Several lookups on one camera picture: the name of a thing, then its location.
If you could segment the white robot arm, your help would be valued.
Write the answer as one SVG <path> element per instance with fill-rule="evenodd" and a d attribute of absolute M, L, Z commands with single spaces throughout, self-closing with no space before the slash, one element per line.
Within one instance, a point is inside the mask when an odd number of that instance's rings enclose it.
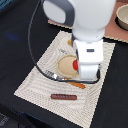
<path fill-rule="evenodd" d="M 81 80 L 91 81 L 103 61 L 103 36 L 116 0 L 41 0 L 45 15 L 72 27 Z"/>

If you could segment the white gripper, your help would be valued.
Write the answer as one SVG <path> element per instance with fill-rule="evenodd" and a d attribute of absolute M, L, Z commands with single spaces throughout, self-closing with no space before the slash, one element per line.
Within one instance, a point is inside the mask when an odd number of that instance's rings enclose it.
<path fill-rule="evenodd" d="M 103 41 L 87 43 L 74 40 L 73 47 L 77 54 L 80 79 L 93 80 L 103 62 Z"/>

